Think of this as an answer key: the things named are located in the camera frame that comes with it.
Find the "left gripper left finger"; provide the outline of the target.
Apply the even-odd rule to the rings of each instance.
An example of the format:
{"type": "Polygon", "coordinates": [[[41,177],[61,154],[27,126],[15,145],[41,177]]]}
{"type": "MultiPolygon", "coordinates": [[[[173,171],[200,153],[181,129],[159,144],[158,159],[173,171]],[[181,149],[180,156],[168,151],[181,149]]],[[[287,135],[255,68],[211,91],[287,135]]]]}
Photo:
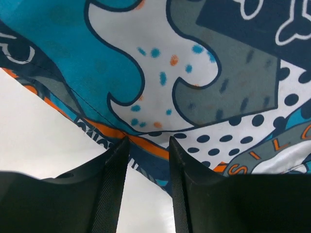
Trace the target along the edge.
{"type": "Polygon", "coordinates": [[[56,178],[0,174],[3,233],[114,233],[128,166],[123,138],[103,154],[56,178]]]}

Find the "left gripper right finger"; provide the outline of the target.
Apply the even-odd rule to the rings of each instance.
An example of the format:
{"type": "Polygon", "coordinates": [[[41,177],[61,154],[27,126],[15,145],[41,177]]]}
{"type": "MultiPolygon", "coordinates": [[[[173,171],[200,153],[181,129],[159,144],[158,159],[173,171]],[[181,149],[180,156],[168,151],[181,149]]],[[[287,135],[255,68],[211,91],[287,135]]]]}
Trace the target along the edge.
{"type": "Polygon", "coordinates": [[[178,233],[308,233],[311,177],[225,177],[191,157],[174,137],[169,166],[178,233]]]}

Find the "colourful patterned shorts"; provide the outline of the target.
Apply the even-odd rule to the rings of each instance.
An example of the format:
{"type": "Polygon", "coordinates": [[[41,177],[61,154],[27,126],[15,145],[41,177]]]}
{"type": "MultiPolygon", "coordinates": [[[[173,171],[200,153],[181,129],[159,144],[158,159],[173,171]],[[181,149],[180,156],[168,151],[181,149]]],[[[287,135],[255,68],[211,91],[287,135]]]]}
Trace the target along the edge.
{"type": "Polygon", "coordinates": [[[170,137],[224,176],[311,172],[308,0],[3,0],[0,66],[168,193],[170,137]]]}

